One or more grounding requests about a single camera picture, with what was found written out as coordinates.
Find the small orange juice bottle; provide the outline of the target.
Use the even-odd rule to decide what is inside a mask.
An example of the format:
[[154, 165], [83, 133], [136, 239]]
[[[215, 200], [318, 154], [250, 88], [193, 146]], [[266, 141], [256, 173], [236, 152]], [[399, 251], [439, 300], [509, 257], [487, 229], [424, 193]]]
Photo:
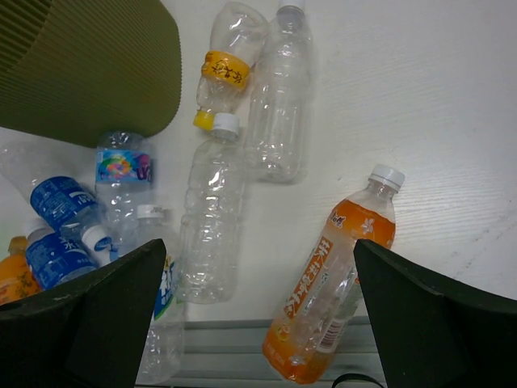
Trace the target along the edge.
[[30, 297], [41, 288], [27, 265], [25, 251], [27, 239], [24, 236], [13, 237], [8, 247], [9, 255], [1, 261], [2, 305]]

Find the clear unlabelled bottle white cap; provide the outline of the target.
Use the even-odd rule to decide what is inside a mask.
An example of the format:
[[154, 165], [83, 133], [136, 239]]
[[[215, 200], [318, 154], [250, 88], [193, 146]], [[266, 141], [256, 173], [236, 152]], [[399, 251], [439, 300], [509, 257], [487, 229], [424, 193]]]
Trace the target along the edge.
[[227, 302], [237, 284], [246, 187], [239, 119], [215, 115], [212, 137], [194, 153], [181, 220], [178, 294], [186, 302]]

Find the orange tea bottle white cap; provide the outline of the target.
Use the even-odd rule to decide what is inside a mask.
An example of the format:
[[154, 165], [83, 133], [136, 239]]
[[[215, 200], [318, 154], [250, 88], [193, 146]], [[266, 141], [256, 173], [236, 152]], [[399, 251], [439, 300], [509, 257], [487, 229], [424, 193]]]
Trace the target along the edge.
[[313, 384], [330, 366], [363, 299], [355, 244], [367, 239], [392, 247], [393, 198], [404, 181], [400, 171], [378, 164], [366, 188], [341, 200], [330, 212], [296, 286], [263, 341], [263, 355], [284, 379]]

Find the clear bottle green-white label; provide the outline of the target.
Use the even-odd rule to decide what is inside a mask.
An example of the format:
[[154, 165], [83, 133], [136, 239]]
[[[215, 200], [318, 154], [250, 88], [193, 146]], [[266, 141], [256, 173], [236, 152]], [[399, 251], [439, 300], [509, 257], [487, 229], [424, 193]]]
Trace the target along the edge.
[[166, 247], [166, 258], [158, 294], [153, 305], [137, 383], [157, 385], [180, 370], [184, 350], [184, 304], [175, 296], [178, 275], [179, 238], [166, 221], [166, 212], [158, 205], [139, 205], [137, 245], [160, 238]]

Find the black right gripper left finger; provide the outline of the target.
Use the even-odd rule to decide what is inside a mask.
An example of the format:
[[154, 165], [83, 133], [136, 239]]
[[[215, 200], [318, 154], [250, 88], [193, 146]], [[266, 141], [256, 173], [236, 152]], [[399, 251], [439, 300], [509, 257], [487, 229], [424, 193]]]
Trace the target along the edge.
[[154, 239], [50, 290], [1, 307], [3, 387], [133, 387], [162, 279]]

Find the crushed bottle yellow label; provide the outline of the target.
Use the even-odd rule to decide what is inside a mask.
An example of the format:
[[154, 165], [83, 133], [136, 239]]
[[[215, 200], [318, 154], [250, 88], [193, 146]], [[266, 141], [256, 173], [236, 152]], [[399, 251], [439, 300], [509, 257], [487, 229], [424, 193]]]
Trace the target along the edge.
[[209, 132], [217, 113], [235, 111], [267, 33], [267, 20], [253, 7], [241, 2], [223, 6], [214, 19], [201, 67], [194, 126]]

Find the blue label bottle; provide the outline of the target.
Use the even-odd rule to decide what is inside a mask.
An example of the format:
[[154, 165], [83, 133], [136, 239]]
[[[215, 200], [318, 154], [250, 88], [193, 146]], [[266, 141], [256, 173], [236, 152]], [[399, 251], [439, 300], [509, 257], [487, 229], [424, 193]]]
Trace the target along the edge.
[[44, 291], [99, 267], [81, 242], [62, 237], [39, 217], [27, 221], [23, 232], [27, 265]]
[[111, 262], [111, 236], [98, 201], [50, 149], [27, 141], [1, 146], [1, 175], [61, 237], [82, 243], [99, 266]]

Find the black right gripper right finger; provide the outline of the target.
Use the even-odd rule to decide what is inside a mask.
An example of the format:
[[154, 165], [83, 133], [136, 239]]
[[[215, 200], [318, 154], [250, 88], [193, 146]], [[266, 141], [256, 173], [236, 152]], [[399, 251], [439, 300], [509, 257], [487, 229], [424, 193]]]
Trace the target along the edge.
[[355, 266], [389, 387], [514, 387], [516, 302], [366, 239]]

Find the clear bottle colourful label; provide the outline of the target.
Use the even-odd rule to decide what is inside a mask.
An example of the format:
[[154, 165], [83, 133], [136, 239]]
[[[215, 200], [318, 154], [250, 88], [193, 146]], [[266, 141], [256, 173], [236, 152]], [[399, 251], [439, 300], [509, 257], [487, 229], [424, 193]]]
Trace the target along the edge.
[[99, 139], [95, 155], [95, 196], [114, 249], [137, 227], [137, 207], [152, 198], [153, 147], [140, 134], [111, 131]]

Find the tall clear bottle white cap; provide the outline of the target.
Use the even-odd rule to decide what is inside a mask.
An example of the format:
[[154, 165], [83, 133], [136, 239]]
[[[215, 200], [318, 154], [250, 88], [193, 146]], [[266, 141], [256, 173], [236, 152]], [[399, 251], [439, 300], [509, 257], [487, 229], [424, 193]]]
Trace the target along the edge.
[[289, 183], [301, 164], [312, 81], [304, 1], [281, 1], [255, 64], [244, 147], [252, 174]]

